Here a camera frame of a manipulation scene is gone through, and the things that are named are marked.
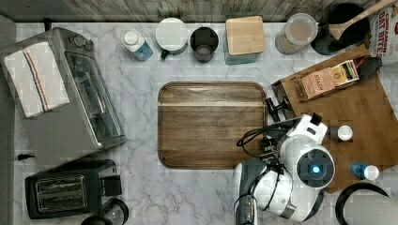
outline blue bottle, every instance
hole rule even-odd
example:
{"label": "blue bottle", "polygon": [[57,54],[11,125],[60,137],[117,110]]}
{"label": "blue bottle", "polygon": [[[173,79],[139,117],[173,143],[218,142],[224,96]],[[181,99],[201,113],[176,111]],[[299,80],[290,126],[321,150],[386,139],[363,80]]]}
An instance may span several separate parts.
{"label": "blue bottle", "polygon": [[376,166],[362,162],[351,163],[349,170],[362,179],[375,180],[379,175],[379,170]]}
{"label": "blue bottle", "polygon": [[153,54],[144,37],[135,29],[122,37],[122,43],[141,62],[146,61]]}

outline toaster oven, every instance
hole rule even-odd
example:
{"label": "toaster oven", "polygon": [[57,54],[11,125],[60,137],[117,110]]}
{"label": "toaster oven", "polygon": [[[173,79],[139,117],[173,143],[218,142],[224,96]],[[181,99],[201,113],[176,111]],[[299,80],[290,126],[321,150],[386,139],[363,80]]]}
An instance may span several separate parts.
{"label": "toaster oven", "polygon": [[[41,42],[48,42],[54,53],[69,103],[27,118],[4,59]],[[92,40],[54,28],[0,52],[2,68],[39,166],[53,168],[126,141],[93,50]]]}

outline wooden tray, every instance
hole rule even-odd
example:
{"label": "wooden tray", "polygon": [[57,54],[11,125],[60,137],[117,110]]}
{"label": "wooden tray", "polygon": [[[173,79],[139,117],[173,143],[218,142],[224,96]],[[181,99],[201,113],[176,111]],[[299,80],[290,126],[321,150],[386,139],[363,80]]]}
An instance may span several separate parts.
{"label": "wooden tray", "polygon": [[[255,82],[169,82],[159,92],[159,159],[168,168],[234,169],[249,158],[237,141],[267,124]],[[260,154],[258,139],[247,144]]]}

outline black pot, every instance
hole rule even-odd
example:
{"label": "black pot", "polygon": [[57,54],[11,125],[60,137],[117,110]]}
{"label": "black pot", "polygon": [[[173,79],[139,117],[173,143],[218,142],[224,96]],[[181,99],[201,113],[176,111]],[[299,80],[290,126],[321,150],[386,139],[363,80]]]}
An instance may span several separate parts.
{"label": "black pot", "polygon": [[330,55],[363,40],[369,32],[370,23],[368,18],[349,26],[340,39],[334,38],[329,30],[329,24],[345,23],[362,13],[362,11],[362,7],[352,3],[343,3],[336,6],[326,18],[321,19],[323,22],[318,24],[318,35],[311,42],[311,46],[317,53]]}

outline wooden spoon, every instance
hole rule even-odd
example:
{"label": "wooden spoon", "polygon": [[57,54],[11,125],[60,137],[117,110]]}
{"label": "wooden spoon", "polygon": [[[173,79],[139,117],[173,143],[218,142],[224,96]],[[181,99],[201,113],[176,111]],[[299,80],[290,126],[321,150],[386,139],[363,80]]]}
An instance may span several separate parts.
{"label": "wooden spoon", "polygon": [[368,9],[364,10],[361,14],[358,16],[354,17],[353,19],[345,22],[345,23],[340,23],[340,24],[329,24],[329,31],[334,38],[337,40],[340,39],[342,36],[343,32],[352,24],[362,20],[363,18],[368,17],[369,15],[374,14],[375,12],[379,11],[381,8],[395,2],[396,0],[382,0],[376,4],[374,4],[372,7],[369,7]]}

